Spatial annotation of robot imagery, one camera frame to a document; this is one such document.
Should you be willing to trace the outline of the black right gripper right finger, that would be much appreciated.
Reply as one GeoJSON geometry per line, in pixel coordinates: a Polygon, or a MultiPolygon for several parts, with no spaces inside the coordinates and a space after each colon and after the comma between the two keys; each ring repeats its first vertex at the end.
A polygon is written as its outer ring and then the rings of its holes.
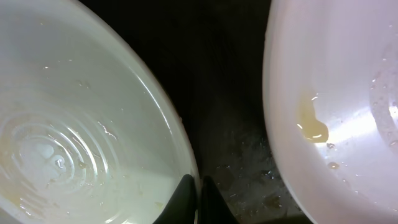
{"type": "Polygon", "coordinates": [[[203,178],[198,208],[199,224],[238,224],[210,176],[203,178]]]}

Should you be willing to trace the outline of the cream white plate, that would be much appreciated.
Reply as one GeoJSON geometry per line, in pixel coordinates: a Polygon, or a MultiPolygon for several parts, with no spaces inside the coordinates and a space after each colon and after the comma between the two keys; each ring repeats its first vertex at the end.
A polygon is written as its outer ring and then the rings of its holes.
{"type": "Polygon", "coordinates": [[[154,223],[198,169],[141,58],[78,1],[1,2],[1,222],[154,223]]]}

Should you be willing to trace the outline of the pink plate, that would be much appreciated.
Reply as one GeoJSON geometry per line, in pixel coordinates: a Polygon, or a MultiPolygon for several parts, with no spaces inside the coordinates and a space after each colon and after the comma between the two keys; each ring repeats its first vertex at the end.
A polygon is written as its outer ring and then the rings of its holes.
{"type": "Polygon", "coordinates": [[[397,222],[397,2],[273,1],[263,104],[282,180],[314,223],[397,222]]]}

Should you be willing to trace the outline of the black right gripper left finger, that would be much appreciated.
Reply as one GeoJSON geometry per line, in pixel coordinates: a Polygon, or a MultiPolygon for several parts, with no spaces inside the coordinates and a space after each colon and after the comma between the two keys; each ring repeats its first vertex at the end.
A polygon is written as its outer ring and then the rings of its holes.
{"type": "Polygon", "coordinates": [[[154,224],[194,224],[196,209],[195,181],[191,175],[186,174],[154,224]]]}

